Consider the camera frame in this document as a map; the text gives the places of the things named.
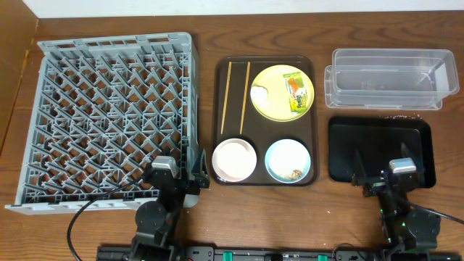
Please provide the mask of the green orange snack wrapper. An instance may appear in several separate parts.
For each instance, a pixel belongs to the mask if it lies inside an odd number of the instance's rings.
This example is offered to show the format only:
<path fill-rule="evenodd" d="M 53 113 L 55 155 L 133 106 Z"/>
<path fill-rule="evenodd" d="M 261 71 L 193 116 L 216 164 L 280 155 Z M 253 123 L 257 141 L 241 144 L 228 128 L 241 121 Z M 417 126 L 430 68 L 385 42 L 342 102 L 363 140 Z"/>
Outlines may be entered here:
<path fill-rule="evenodd" d="M 307 110 L 308 93 L 301 72 L 290 72 L 283 75 L 286 89 L 289 92 L 290 111 L 293 114 Z"/>

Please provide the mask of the white tissue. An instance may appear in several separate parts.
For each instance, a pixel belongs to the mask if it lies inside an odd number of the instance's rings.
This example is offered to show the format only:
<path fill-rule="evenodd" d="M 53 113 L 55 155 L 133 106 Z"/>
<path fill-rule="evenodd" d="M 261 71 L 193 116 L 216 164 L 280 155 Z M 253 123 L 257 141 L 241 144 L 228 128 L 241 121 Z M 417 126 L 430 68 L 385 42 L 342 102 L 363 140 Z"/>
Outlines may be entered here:
<path fill-rule="evenodd" d="M 256 107 L 265 106 L 268 101 L 268 90 L 262 86 L 252 86 L 250 97 Z"/>

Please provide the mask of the light blue bowl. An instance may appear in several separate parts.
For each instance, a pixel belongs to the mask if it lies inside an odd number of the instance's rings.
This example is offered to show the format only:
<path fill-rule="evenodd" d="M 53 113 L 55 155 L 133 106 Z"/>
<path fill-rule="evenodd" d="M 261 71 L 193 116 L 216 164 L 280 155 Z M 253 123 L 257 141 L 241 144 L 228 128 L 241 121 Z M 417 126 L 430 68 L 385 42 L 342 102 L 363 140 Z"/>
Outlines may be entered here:
<path fill-rule="evenodd" d="M 281 139 L 273 143 L 265 153 L 265 168 L 276 181 L 293 184 L 302 181 L 310 173 L 311 155 L 307 148 L 294 139 Z M 296 181 L 287 181 L 283 177 L 292 170 L 301 170 L 303 175 Z"/>

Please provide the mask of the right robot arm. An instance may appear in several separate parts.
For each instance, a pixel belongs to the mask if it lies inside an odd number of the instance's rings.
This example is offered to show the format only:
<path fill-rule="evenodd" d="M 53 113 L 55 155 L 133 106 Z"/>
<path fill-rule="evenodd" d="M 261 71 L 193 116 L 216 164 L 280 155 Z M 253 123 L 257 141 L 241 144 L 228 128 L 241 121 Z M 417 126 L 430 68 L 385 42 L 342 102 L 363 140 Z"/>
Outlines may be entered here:
<path fill-rule="evenodd" d="M 402 157 L 392 159 L 386 170 L 369 174 L 360 151 L 355 150 L 352 185 L 361 186 L 364 197 L 376 196 L 381 206 L 385 237 L 393 244 L 389 251 L 427 252 L 437 248 L 441 218 L 423 207 L 414 207 L 407 193 L 425 185 L 423 163 L 401 144 Z"/>

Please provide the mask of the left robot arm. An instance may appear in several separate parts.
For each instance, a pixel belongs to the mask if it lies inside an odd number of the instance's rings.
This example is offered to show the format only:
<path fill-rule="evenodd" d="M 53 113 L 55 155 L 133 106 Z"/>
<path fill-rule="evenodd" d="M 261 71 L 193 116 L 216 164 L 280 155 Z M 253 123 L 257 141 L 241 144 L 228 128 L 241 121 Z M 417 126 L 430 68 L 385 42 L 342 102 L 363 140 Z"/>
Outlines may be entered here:
<path fill-rule="evenodd" d="M 201 190 L 210 187 L 206 151 L 201 152 L 187 174 L 163 151 L 146 164 L 142 181 L 155 187 L 158 195 L 136 211 L 137 231 L 128 259 L 185 260 L 186 250 L 174 235 L 182 209 L 195 206 Z"/>

